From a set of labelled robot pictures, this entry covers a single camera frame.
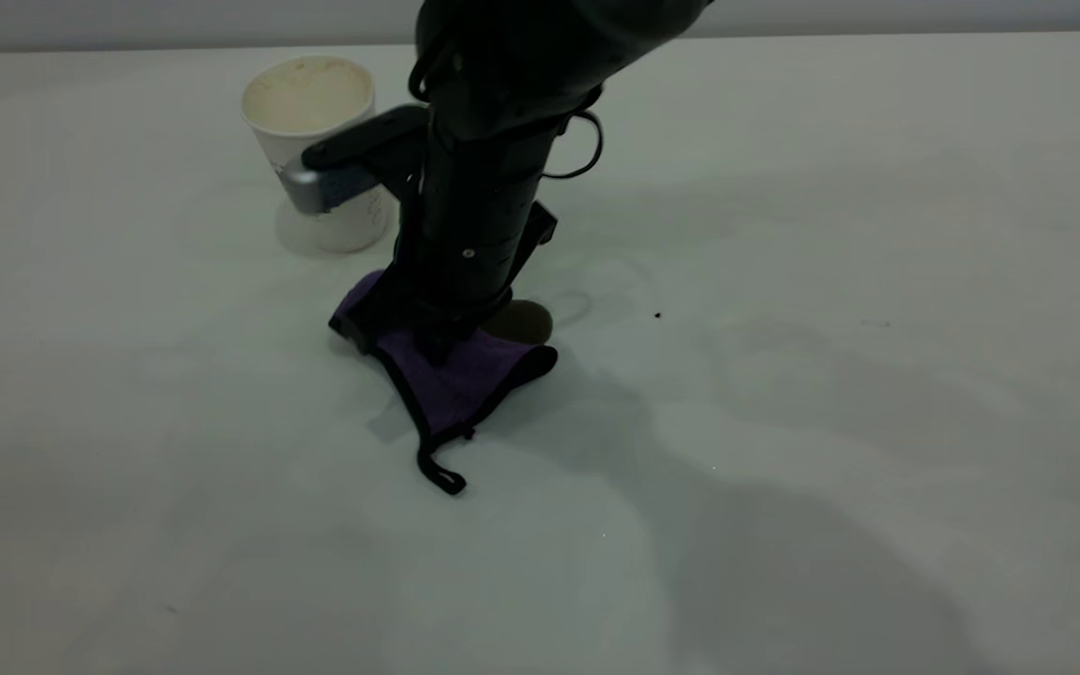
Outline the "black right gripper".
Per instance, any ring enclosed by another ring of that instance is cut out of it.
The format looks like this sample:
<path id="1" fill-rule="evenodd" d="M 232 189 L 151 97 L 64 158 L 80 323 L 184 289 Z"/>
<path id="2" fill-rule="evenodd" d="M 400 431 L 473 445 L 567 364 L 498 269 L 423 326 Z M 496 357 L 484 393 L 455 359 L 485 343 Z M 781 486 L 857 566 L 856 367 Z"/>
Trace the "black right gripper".
<path id="1" fill-rule="evenodd" d="M 377 324 L 414 329 L 415 349 L 442 368 L 509 300 L 559 119 L 484 140 L 460 140 L 426 111 L 382 112 L 377 129 L 408 145 L 423 179 L 377 291 Z"/>

